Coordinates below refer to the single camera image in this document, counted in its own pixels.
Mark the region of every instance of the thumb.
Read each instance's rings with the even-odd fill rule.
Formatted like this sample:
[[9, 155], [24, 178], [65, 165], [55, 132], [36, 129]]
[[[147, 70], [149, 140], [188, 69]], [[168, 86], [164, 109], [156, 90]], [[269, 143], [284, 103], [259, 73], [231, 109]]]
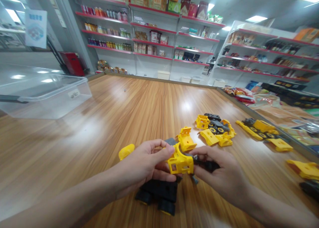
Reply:
[[163, 148], [162, 150], [152, 155], [154, 163], [158, 164], [162, 161], [169, 159], [174, 153], [174, 151], [175, 151], [175, 148], [173, 146], [167, 145], [166, 148]]

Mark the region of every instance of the right hand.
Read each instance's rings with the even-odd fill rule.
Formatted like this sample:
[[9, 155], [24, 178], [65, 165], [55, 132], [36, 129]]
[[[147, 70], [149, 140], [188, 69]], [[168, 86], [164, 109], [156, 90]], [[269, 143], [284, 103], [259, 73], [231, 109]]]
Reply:
[[215, 161], [220, 166], [219, 169], [210, 173], [195, 165], [194, 174], [196, 176], [234, 206], [243, 209], [248, 204], [253, 186], [244, 176], [232, 154], [209, 146], [195, 148], [190, 154], [198, 155], [199, 159], [203, 161]]

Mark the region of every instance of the red machine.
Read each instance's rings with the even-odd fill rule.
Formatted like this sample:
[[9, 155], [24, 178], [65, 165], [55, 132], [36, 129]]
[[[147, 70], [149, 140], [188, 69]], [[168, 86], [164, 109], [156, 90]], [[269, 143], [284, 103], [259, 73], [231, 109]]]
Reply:
[[84, 76], [81, 61], [73, 52], [59, 52], [71, 75]]

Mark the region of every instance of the forearm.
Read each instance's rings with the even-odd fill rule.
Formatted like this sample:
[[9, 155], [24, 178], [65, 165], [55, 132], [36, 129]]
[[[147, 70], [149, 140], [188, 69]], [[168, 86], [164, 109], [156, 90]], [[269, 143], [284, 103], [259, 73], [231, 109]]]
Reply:
[[319, 219], [313, 214], [303, 213], [256, 187], [252, 187], [250, 199], [242, 209], [265, 227], [319, 227]]
[[76, 227], [114, 201], [118, 183], [108, 171], [0, 222], [1, 227]]

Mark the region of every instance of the left hand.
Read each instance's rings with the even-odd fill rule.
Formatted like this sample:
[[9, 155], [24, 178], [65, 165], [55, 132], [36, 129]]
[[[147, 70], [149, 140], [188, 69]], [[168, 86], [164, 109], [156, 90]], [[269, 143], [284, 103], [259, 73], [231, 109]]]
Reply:
[[120, 191], [116, 199], [120, 199], [136, 190], [151, 179], [174, 182], [176, 176], [170, 174], [165, 160], [174, 153], [175, 148], [161, 139], [143, 142], [129, 156], [109, 169], [119, 176]]

